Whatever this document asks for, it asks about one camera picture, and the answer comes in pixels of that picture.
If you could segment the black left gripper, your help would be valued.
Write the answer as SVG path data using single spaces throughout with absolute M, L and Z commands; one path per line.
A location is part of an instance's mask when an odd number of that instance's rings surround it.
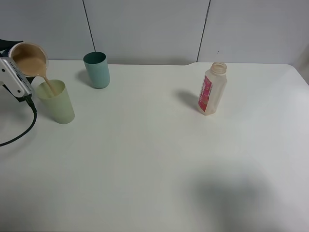
M 13 46 L 22 43 L 23 41 L 8 41 L 8 40 L 2 40 L 0 39 L 0 51 L 4 51 L 4 50 L 10 50 Z M 12 92 L 8 89 L 8 87 L 3 84 L 2 85 L 13 97 L 15 97 L 19 102 L 24 102 L 25 98 L 24 97 L 16 97 L 12 94 Z

